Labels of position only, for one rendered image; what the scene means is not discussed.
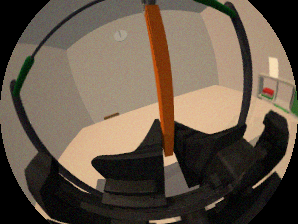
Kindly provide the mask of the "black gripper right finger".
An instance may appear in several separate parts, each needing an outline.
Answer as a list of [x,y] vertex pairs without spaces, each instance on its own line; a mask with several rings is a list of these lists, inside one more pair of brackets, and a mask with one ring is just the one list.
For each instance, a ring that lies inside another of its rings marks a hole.
[[173,151],[189,188],[200,185],[197,180],[204,175],[206,167],[218,149],[245,136],[246,125],[239,123],[233,128],[210,135],[174,121]]

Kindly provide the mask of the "orange handle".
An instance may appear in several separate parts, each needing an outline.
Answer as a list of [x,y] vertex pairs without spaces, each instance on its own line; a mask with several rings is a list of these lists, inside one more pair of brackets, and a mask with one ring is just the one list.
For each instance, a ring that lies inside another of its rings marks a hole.
[[156,73],[158,107],[160,107],[161,143],[165,157],[173,156],[174,101],[172,65],[170,65],[165,27],[156,0],[141,0],[142,15],[145,15],[150,47],[152,47],[154,73]]

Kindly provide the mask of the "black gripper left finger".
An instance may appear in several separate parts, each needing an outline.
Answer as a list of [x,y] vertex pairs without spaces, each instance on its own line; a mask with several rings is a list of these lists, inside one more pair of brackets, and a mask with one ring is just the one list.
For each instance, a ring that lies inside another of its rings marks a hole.
[[157,177],[158,188],[164,190],[165,168],[161,137],[161,123],[156,119],[146,133],[145,139],[133,152],[96,156],[90,163],[105,180],[106,177],[114,177],[114,179],[116,177],[117,179]]

